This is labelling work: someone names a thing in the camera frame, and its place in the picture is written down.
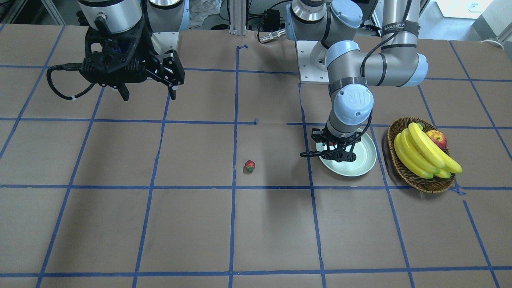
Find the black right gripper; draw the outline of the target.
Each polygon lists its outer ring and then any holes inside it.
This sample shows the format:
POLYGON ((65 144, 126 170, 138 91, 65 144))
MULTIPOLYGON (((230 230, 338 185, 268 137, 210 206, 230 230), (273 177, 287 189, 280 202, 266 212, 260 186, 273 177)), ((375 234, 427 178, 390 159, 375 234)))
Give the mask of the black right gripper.
MULTIPOLYGON (((167 54, 156 54, 148 51, 137 52, 136 58, 139 61, 139 66, 141 66, 141 71, 136 76, 136 83, 142 83, 149 78, 163 83, 168 87, 171 100, 175 100, 177 86, 185 82, 185 71, 177 51, 170 50, 167 54)), ((116 89, 125 102, 129 101, 130 92, 126 84, 117 84, 116 89)))

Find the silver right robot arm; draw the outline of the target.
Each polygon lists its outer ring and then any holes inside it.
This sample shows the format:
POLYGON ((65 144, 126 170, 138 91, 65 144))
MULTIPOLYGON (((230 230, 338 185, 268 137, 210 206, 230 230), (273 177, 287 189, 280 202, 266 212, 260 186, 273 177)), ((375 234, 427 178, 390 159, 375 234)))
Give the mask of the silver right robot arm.
POLYGON ((92 84, 117 89, 151 78, 164 84, 172 100, 185 71, 174 48, 157 50, 155 35, 190 27, 188 0, 80 0, 88 31, 80 74, 92 84))

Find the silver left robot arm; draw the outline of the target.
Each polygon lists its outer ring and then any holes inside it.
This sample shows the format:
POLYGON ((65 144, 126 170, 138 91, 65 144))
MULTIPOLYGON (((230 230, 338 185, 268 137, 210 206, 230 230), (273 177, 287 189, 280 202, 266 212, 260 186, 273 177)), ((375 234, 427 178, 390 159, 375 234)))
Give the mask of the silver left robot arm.
POLYGON ((289 40, 318 41, 326 49, 324 64, 332 109, 326 142, 351 137, 369 118, 374 99, 370 87, 409 87, 427 75, 428 62, 417 51, 420 2, 385 0, 382 40, 369 52, 354 41, 362 10, 351 0, 293 0, 287 5, 289 40))

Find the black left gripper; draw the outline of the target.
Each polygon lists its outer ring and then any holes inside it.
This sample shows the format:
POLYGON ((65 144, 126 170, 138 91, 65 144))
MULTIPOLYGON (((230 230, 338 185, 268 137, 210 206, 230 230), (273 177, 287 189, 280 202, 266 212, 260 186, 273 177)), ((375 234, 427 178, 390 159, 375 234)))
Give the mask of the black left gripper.
POLYGON ((337 137, 334 136, 327 128, 312 129, 311 138, 316 143, 321 143, 322 145, 325 144, 328 150, 341 147, 347 148, 348 146, 360 141, 360 131, 356 131, 348 137, 337 137))

